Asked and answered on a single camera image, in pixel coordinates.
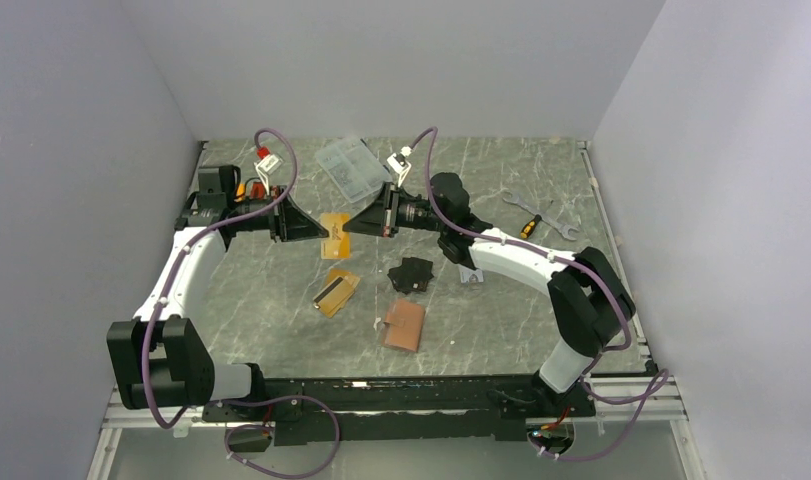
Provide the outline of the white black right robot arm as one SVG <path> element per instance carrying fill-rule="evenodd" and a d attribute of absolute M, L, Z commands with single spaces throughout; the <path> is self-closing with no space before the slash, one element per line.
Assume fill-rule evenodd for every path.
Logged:
<path fill-rule="evenodd" d="M 434 175 L 427 196 L 410 195 L 386 182 L 343 228 L 384 238 L 402 228 L 433 231 L 450 262 L 502 275 L 547 295 L 560 338 L 535 374 L 531 391 L 534 406 L 545 415 L 569 404 L 570 389 L 613 348 L 618 334 L 624 336 L 623 348 L 631 343 L 628 322 L 637 308 L 601 250 L 565 252 L 507 235 L 472 212 L 470 195 L 454 173 Z"/>

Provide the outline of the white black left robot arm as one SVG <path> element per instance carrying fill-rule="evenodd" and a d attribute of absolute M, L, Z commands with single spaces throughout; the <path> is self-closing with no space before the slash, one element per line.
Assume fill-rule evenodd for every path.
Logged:
<path fill-rule="evenodd" d="M 327 230 L 300 209 L 284 185 L 238 199 L 240 169 L 202 167 L 174 225 L 170 256 L 156 285 L 132 319 L 111 324 L 106 342 L 123 405 L 198 407 L 229 400 L 245 420 L 268 406 L 261 368 L 254 363 L 219 364 L 193 320 L 216 268 L 234 237 L 266 231 L 274 241 L 325 238 Z"/>

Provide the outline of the silver VIP card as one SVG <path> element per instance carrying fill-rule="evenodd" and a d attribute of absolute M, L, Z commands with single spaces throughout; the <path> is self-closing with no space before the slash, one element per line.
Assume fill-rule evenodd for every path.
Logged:
<path fill-rule="evenodd" d="M 462 284 L 476 284 L 484 282 L 484 273 L 481 269 L 470 269 L 459 265 L 459 277 Z"/>

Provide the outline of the gold VIP card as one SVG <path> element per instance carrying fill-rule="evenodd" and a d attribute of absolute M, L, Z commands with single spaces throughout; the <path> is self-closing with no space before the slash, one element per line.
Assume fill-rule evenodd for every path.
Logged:
<path fill-rule="evenodd" d="M 327 230 L 321 241 L 320 256 L 324 260 L 343 260 L 351 257 L 350 234 L 344 230 L 350 220 L 349 213 L 328 212 L 320 216 L 320 224 Z"/>

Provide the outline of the tan leather card holder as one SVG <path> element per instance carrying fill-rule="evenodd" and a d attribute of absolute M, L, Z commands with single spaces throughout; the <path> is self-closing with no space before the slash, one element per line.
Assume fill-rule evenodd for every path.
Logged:
<path fill-rule="evenodd" d="M 381 344 L 384 347 L 417 353 L 425 321 L 424 306 L 406 299 L 394 301 L 383 319 Z"/>

